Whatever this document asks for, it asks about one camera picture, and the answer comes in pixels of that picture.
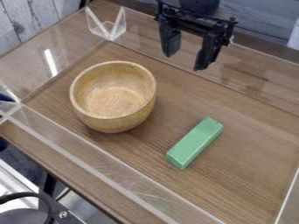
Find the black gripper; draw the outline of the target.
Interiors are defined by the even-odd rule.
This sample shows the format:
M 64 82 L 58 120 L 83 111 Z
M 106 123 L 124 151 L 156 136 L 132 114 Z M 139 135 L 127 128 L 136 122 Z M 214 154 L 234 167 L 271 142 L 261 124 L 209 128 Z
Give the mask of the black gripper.
M 173 57 L 182 46 L 182 31 L 203 37 L 194 70 L 205 70 L 217 60 L 222 46 L 234 37 L 238 19 L 221 9 L 221 0 L 156 0 L 163 53 Z

